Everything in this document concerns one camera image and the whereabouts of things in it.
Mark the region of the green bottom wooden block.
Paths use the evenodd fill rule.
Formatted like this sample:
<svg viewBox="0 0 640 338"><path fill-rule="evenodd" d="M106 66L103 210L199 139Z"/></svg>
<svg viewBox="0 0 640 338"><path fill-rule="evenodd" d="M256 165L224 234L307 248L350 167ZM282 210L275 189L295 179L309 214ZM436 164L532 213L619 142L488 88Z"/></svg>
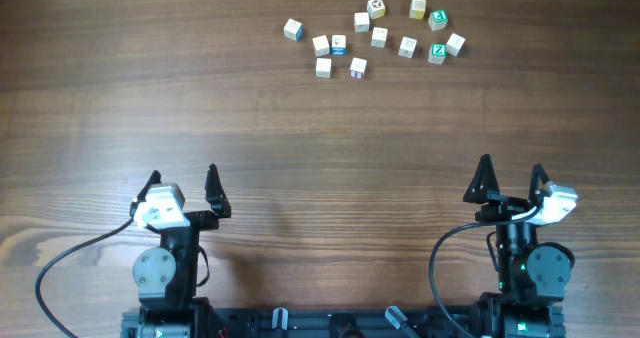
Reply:
<svg viewBox="0 0 640 338"><path fill-rule="evenodd" d="M330 78L332 72L332 60L329 58L318 58L316 60L316 76L318 78Z"/></svg>

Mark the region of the green Z wooden block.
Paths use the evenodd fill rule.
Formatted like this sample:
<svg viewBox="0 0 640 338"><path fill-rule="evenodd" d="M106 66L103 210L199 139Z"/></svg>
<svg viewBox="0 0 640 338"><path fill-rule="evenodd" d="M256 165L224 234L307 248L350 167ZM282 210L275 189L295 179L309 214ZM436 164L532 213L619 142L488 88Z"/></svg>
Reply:
<svg viewBox="0 0 640 338"><path fill-rule="evenodd" d="M447 49L445 44L433 43L429 49L428 62L431 64L442 64L446 55Z"/></svg>

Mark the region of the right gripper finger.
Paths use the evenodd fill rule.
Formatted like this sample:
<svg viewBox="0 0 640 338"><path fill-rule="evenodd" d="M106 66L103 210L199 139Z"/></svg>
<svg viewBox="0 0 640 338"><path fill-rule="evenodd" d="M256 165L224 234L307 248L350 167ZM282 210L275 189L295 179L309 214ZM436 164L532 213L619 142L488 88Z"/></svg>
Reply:
<svg viewBox="0 0 640 338"><path fill-rule="evenodd" d="M529 186L528 202L531 206L538 206L545 197L544 185L550 179L541 164L536 164L532 168Z"/></svg>
<svg viewBox="0 0 640 338"><path fill-rule="evenodd" d="M467 203L488 203L497 201L500 189L490 154L480 157L476 172L466 190L463 201Z"/></svg>

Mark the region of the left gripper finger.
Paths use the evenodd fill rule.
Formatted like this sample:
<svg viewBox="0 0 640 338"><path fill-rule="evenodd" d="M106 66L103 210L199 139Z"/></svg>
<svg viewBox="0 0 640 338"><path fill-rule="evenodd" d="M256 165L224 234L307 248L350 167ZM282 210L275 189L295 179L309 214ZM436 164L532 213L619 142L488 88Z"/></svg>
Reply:
<svg viewBox="0 0 640 338"><path fill-rule="evenodd" d="M210 164L205 180L205 200L210 205L214 215L218 218L230 218L232 215L231 204L222 187L218 168Z"/></svg>
<svg viewBox="0 0 640 338"><path fill-rule="evenodd" d="M130 204L130 209L129 209L129 215L131 217L133 217L137 211L138 206L142 203L146 201L146 194L149 191L149 189L151 188L152 185L155 184L160 184L161 183L161 173L157 170L154 170L149 179L147 180L146 184L143 186L143 188L141 189L141 191L138 193L137 196L135 196Z"/></svg>

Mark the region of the red striped wooden block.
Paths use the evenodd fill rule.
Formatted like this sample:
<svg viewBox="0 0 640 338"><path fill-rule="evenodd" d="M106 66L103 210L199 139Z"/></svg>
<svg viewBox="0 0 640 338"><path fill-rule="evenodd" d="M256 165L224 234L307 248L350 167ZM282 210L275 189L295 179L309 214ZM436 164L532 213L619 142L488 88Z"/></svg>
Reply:
<svg viewBox="0 0 640 338"><path fill-rule="evenodd" d="M350 76L356 79L363 79L366 73L367 61L354 57L350 65Z"/></svg>

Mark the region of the blue D wooden block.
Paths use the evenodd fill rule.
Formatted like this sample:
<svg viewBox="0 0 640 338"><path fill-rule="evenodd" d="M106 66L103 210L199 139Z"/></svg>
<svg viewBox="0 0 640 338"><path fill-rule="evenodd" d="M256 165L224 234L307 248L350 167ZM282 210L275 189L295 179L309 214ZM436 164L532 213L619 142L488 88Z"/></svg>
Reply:
<svg viewBox="0 0 640 338"><path fill-rule="evenodd" d="M403 37L399 46L398 55L405 58L412 58L417 46L414 38Z"/></svg>

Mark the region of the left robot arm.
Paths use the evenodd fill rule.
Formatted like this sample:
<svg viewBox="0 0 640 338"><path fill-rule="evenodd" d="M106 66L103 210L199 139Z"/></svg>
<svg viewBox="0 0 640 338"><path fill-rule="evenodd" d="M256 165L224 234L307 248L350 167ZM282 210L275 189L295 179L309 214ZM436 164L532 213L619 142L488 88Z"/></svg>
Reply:
<svg viewBox="0 0 640 338"><path fill-rule="evenodd" d="M200 233L217 230L232 214L217 166L209 166L204 185L207 210L186 212L185 198L175 183L163 183L153 172L130 206L133 221L160 236L160 244L141 253L132 268L140 308L123 314L122 338L226 337L228 329L209 300L196 290L198 258L206 253Z"/></svg>

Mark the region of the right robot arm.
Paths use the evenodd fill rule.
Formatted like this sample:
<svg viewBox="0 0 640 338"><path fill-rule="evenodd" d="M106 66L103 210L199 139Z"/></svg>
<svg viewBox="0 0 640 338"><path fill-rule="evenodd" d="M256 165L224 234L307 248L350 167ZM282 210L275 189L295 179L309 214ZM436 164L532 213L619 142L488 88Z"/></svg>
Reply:
<svg viewBox="0 0 640 338"><path fill-rule="evenodd" d="M576 207L576 190L554 183L536 165L527 198L503 195L491 156L485 154L463 200L479 204L476 221L495 228L489 248L499 278L499 291L483 293L472 305L469 332L475 337L564 337L559 303L575 256L559 243L541 243L537 230L560 222Z"/></svg>

